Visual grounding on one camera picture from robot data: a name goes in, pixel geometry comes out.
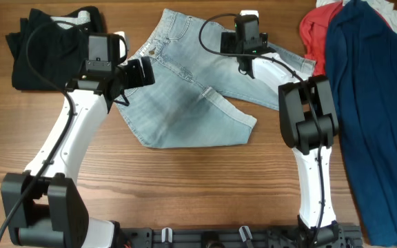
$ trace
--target black cloth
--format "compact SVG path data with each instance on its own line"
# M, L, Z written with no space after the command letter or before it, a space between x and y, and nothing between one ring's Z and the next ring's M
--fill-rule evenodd
M29 59L32 66L60 88L64 88L70 78L79 72L82 62L88 57L88 35L91 32L105 32L103 19L96 7L80 8L65 17L78 17L82 10L90 13L91 20L78 25L83 35L75 27L66 30L55 24L39 30L30 41ZM6 36L14 58L12 86L17 90L54 90L33 74L26 59L29 36L40 25L53 22L50 17L40 10L31 9L28 19L20 20L21 31Z

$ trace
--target navy blue garment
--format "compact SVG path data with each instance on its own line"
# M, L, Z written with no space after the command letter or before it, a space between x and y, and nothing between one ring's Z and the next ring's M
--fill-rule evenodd
M397 34L361 0L332 20L326 73L347 174L372 245L397 245Z

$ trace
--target wood surface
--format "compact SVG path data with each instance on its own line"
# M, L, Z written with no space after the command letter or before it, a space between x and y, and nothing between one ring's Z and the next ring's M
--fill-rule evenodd
M0 4L0 186L7 172L22 172L33 159L63 103L57 93L12 88L13 58L4 35L18 32L19 18L27 17L31 8L62 15L87 5L59 3L61 0L40 2ZM298 25L315 6L313 0L90 4L103 13L109 32L124 30L128 34L132 53L149 37L164 8L204 19L222 12L257 9L261 30L269 33L269 40L301 55L304 47ZM231 22L221 21L228 27ZM78 189L90 215L117 220L122 227L154 229L296 224L300 207L298 170L292 151L281 138L278 112L233 99L231 102L258 119L247 145L148 149L140 145L114 106L91 142L79 174ZM337 219L360 224L337 138L333 150L330 179ZM0 195L0 225L4 218ZM1 246L12 246L7 232Z

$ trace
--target wood grain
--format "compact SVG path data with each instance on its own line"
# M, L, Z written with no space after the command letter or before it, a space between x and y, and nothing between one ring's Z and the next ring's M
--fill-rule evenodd
M31 8L61 15L86 5L46 2L0 4L0 185L7 172L21 172L32 160L61 110L60 94L18 92L10 83L13 58L4 35L19 30L19 18L27 17ZM104 14L109 32L127 32L133 53L149 37L163 9L170 8L202 18L258 9L261 30L269 33L270 41L303 54L298 25L314 8L314 1L154 0L93 5ZM221 23L232 26L231 20ZM278 112L231 102L258 119L247 145L148 149L113 107L91 142L79 174L78 189L90 215L117 220L123 227L155 229L296 224L298 171L281 138ZM335 139L330 160L335 212L341 222L359 223L339 148ZM4 217L0 197L0 224ZM2 247L11 246L6 235Z

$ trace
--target light blue jeans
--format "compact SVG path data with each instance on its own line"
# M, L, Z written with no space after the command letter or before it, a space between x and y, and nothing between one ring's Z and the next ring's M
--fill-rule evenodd
M116 106L146 147L245 144L256 119L236 109L224 96L278 109L278 96L262 81L240 74L235 58L210 54L200 46L203 22L164 10L150 38L132 57L151 57L156 83L127 90L130 106ZM208 23L202 33L204 44L219 51L224 31L220 24ZM293 68L312 75L314 61L270 46Z

